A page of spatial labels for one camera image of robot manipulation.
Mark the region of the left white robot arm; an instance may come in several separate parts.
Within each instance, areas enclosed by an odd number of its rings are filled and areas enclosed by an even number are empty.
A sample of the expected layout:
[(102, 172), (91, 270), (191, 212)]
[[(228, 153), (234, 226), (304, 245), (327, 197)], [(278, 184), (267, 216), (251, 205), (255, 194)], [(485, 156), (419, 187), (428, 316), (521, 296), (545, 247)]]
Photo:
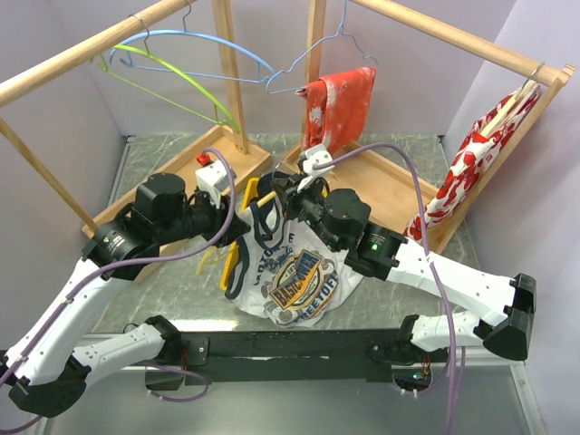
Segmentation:
[(247, 232), (236, 217), (235, 172), (217, 163), (196, 172), (187, 195), (184, 180), (156, 173), (140, 184), (134, 200), (100, 226), (82, 251), (72, 275), (34, 327), (1, 357), (1, 381), (22, 411), (55, 417), (86, 389), (118, 370), (148, 360), (175, 362), (180, 331), (156, 315), (129, 333), (95, 346), (79, 346), (96, 317), (141, 270), (162, 261), (162, 247), (193, 237), (222, 247)]

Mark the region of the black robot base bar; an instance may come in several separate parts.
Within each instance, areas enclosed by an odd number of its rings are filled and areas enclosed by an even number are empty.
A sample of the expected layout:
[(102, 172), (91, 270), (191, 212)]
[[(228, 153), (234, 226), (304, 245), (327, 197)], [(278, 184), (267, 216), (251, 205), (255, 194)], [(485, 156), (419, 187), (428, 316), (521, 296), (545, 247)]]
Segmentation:
[(183, 332), (151, 360), (185, 366), (210, 382), (365, 380), (390, 382), (392, 367), (443, 363), (398, 329)]

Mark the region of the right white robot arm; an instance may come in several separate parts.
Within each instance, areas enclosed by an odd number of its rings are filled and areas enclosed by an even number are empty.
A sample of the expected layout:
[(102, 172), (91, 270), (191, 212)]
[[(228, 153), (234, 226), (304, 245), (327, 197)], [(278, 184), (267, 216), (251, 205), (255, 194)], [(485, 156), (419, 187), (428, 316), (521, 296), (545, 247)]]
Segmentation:
[(318, 178), (274, 179), (272, 189), (288, 219), (304, 222), (344, 264), (370, 278), (403, 284), (461, 307), (441, 316), (408, 315), (399, 329), (399, 355), (417, 361), (451, 346), (483, 347), (498, 357), (524, 361), (537, 309), (537, 281), (519, 273), (492, 275), (432, 252), (401, 233), (371, 221), (371, 207), (351, 188), (330, 189)]

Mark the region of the white graphic tank top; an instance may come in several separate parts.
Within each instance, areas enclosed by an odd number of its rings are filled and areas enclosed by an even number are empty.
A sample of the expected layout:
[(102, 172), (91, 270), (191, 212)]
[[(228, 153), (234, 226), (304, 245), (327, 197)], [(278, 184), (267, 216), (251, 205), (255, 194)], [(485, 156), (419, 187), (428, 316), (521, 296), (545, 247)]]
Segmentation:
[(363, 276), (304, 222), (283, 218), (275, 200), (251, 202), (251, 227), (237, 240), (238, 262), (225, 296), (239, 310), (282, 327), (310, 327), (339, 307)]

